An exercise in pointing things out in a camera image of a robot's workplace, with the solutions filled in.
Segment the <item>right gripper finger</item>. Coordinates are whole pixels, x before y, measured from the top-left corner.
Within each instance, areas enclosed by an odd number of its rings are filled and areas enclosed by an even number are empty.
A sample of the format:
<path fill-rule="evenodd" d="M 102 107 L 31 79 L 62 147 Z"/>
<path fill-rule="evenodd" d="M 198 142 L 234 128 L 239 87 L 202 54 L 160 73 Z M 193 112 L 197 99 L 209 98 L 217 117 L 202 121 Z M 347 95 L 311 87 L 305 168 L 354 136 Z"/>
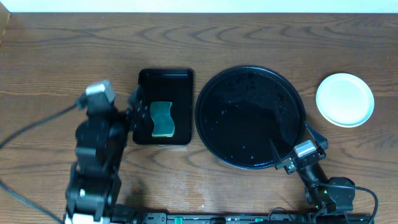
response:
<path fill-rule="evenodd" d="M 327 150 L 328 149 L 328 140 L 324 136 L 322 136 L 320 133 L 315 131 L 309 125 L 309 123 L 307 121 L 305 122 L 305 127 L 306 127 L 307 131 L 309 132 L 309 134 L 311 135 L 312 139 L 315 141 L 317 148 L 320 148 L 322 150 Z"/>
<path fill-rule="evenodd" d="M 273 158 L 273 163 L 275 166 L 278 166 L 279 164 L 282 163 L 279 153 L 277 152 L 277 149 L 275 148 L 275 145 L 272 141 L 272 139 L 269 139 L 270 146 L 271 146 L 271 153 L 272 153 L 272 158 Z"/>

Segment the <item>green scrubbing sponge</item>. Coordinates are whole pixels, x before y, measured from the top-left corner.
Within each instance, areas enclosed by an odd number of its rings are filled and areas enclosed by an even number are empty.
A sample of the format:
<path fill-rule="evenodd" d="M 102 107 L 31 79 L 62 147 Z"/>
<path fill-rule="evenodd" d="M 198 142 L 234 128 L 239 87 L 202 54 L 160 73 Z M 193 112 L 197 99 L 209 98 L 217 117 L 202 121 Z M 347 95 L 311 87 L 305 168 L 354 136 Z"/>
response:
<path fill-rule="evenodd" d="M 175 123 L 171 117 L 172 102 L 155 101 L 150 105 L 150 116 L 154 124 L 153 138 L 171 138 L 175 132 Z"/>

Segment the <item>mint plate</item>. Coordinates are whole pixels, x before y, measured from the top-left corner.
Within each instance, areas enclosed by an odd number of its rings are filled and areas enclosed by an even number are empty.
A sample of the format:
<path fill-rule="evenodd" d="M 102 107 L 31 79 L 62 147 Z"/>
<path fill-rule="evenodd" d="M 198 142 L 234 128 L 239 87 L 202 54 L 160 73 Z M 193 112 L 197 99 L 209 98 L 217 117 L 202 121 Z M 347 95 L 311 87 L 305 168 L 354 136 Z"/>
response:
<path fill-rule="evenodd" d="M 316 91 L 315 101 L 327 121 L 344 128 L 364 124 L 374 111 L 374 96 L 370 87 L 349 73 L 326 77 Z"/>

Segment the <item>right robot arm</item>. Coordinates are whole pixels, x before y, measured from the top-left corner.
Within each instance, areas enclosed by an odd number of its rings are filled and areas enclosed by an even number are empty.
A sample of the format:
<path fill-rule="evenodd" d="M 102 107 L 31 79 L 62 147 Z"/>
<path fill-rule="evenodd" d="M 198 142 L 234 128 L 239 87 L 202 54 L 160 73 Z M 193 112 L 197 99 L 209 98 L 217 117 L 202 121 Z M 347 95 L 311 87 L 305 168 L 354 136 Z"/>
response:
<path fill-rule="evenodd" d="M 320 161 L 326 158 L 325 150 L 328 141 L 316 132 L 308 123 L 305 129 L 312 139 L 294 146 L 293 155 L 282 160 L 272 141 L 271 153 L 274 167 L 285 169 L 286 173 L 298 173 L 305 186 L 305 194 L 309 204 L 313 204 L 323 215 L 341 215 L 353 211 L 355 184 L 346 177 L 328 178 Z"/>

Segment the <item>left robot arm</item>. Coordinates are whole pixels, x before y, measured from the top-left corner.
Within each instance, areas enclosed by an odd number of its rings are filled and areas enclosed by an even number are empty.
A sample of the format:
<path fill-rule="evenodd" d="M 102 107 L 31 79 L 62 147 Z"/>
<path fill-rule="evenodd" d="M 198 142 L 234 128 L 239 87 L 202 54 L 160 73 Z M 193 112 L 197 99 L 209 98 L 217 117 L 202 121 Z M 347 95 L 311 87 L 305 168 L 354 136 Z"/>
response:
<path fill-rule="evenodd" d="M 104 86 L 87 90 L 76 102 L 88 118 L 75 132 L 77 161 L 65 193 L 64 223 L 142 223 L 136 209 L 116 201 L 128 134 L 143 127 L 149 112 L 140 86 L 129 97 L 128 109 L 118 111 L 114 99 L 114 91 Z"/>

